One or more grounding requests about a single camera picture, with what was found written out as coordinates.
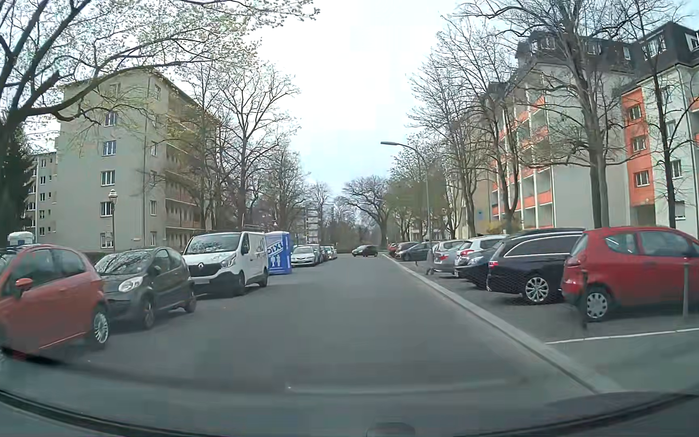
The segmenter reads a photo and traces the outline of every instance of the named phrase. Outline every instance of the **street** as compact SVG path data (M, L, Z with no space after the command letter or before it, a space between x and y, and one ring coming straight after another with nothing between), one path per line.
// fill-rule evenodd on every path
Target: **street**
M479 412L502 428L520 408L592 393L383 257L341 255L248 291L151 331L118 328L66 365L9 363L0 387L104 418L246 434L443 414L458 432Z

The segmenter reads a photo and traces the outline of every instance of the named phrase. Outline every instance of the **headlight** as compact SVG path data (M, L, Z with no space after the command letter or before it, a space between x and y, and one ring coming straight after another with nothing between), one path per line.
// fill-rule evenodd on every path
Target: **headlight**
M220 261L220 268L228 268L236 263L236 253Z
M130 292L131 290L142 285L143 280L144 280L144 276L137 276L136 278L126 279L120 285L118 285L117 291L119 291L121 293Z

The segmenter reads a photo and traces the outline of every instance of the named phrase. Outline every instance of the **curb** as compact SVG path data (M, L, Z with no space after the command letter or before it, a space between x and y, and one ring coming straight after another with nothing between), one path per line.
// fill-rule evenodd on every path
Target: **curb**
M575 362L567 355L554 349L552 346L549 346L544 342L541 342L537 338L530 336L528 333L520 330L511 323L506 322L505 320L501 319L493 313L490 313L488 310L481 308L475 303L469 302L457 293L444 288L443 286L435 283L434 281L431 281L428 278L425 278L424 276L422 276L422 274L414 272L413 270L409 270L403 265L400 265L397 262L395 262L395 260L393 260L389 256L385 255L385 257L388 260L393 261L393 263L396 266L401 268L406 273L411 274L415 278L427 284L434 291L441 293L443 296L447 297L452 302L463 307L464 310L467 310L469 313L472 313L479 319L482 319L483 321L489 323L495 329L509 337L511 340L517 342L519 345L526 348L528 351L532 352L533 354L538 356L540 359L543 359L550 365L553 365L561 372L568 375L572 380L575 380L578 384L586 387L588 390L594 392L595 394L625 391L624 388L622 388L611 378L608 378L605 375L601 375L600 373L595 372L594 370L586 367L585 365Z

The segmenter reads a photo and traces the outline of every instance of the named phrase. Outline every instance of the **bollard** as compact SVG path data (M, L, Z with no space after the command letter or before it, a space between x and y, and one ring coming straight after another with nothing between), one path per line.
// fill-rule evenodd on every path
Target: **bollard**
M689 316L689 261L684 262L684 317Z

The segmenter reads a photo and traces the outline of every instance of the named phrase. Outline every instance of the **car wheel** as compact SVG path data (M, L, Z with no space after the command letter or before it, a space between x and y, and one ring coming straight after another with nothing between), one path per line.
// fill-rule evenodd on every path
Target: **car wheel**
M267 269L263 269L263 280L261 282L258 282L258 285L262 288L265 287L269 284L269 271Z
M110 320L102 306L96 306L91 319L91 331L86 334L86 343L95 350L103 349L110 339Z
M581 311L588 322L600 322L611 310L611 294L604 287L591 286L582 296Z
M147 331L155 325L155 303L149 295L142 298L142 309L139 313L139 326Z
M188 299L188 302L185 303L185 305L182 307L183 310L185 310L186 313L188 314L193 314L196 312L196 293L193 291L193 288L190 289L190 299Z
M549 303L554 295L555 293L552 292L546 279L543 279L537 274L531 276L527 282L525 282L525 289L522 291L522 297L525 301L533 305Z

